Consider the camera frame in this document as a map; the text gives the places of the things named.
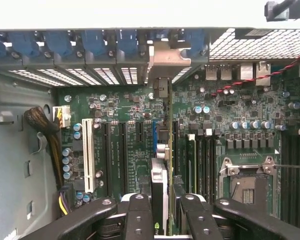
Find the CPU socket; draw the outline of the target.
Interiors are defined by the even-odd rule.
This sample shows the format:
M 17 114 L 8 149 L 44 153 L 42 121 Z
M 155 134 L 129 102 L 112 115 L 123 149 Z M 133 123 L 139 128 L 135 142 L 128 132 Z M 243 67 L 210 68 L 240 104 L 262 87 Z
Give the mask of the CPU socket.
M 218 170 L 217 196 L 255 206 L 275 218 L 280 216 L 278 171 L 275 158 L 264 156 L 259 162 L 238 163 L 223 158 Z

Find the long black expansion slot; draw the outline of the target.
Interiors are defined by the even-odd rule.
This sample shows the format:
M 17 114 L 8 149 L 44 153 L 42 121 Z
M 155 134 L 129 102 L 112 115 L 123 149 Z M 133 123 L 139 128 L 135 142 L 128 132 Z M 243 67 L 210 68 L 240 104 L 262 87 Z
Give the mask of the long black expansion slot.
M 125 122 L 118 125 L 119 137 L 119 166 L 122 194 L 128 193 L 128 143 L 127 143 L 127 126 Z
M 113 179 L 112 179 L 112 154 L 111 154 L 111 127 L 108 122 L 104 124 L 104 156 L 106 168 L 106 191 L 107 195 L 113 196 Z

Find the white expansion slot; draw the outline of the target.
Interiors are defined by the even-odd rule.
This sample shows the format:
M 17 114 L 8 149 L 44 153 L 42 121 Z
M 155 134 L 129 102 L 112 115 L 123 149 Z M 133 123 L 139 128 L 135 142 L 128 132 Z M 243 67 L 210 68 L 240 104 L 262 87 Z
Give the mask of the white expansion slot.
M 82 145 L 83 145 L 83 169 L 84 169 L 84 191 L 93 193 L 95 184 L 95 154 L 93 119 L 82 119 Z

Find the blue expansion slot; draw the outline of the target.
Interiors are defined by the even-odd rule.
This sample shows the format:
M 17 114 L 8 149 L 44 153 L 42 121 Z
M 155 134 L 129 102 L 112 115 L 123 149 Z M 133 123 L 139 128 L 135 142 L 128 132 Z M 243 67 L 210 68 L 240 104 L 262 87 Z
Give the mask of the blue expansion slot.
M 153 140 L 153 152 L 157 152 L 157 122 L 153 121 L 152 122 L 152 140 Z

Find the short black expansion slot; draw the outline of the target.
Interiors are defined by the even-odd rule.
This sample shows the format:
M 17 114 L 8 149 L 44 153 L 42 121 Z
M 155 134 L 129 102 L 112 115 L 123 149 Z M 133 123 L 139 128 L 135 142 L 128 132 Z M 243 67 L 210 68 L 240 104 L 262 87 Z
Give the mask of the short black expansion slot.
M 135 123 L 136 141 L 142 143 L 144 141 L 144 123 L 138 121 Z

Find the green motherboard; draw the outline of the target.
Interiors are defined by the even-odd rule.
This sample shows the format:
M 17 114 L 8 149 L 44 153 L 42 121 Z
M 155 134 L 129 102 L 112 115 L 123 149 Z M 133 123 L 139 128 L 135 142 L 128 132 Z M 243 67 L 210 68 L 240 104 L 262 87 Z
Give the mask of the green motherboard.
M 271 68 L 269 86 L 210 79 L 199 70 L 173 87 L 174 182 L 208 203 L 220 198 L 218 172 L 224 157 L 258 163 L 273 156 L 275 164 L 300 165 L 300 67 Z M 149 192 L 153 152 L 152 122 L 161 103 L 147 86 L 70 87 L 58 91 L 70 110 L 70 126 L 61 131 L 63 177 L 74 191 L 76 208 L 107 195 L 104 124 L 111 131 L 113 196 Z M 85 192 L 82 119 L 93 119 L 93 193 Z M 128 193 L 122 194 L 119 123 L 126 123 Z M 144 141 L 137 142 L 136 122 Z M 300 228 L 300 169 L 277 169 L 279 217 Z

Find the open grey PC case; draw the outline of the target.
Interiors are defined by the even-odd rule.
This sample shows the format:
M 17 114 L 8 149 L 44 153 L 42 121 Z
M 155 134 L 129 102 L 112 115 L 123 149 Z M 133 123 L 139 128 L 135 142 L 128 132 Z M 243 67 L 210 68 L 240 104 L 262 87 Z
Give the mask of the open grey PC case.
M 59 90 L 145 86 L 149 83 L 150 47 L 167 42 L 183 49 L 191 69 L 174 86 L 197 71 L 232 86 L 268 87 L 279 72 L 300 67 L 300 29 L 252 27 L 174 27 L 146 29 L 69 29 L 0 31 L 0 240 L 20 238 L 92 203 L 112 198 L 114 219 L 94 223 L 86 240 L 121 240 L 124 214 L 134 194 L 121 200 L 101 196 L 80 207 L 69 201 L 74 191 L 65 182 L 61 133 L 71 124 L 70 109 Z M 172 179 L 172 234 L 154 240 L 193 240 L 180 209 L 184 192 Z

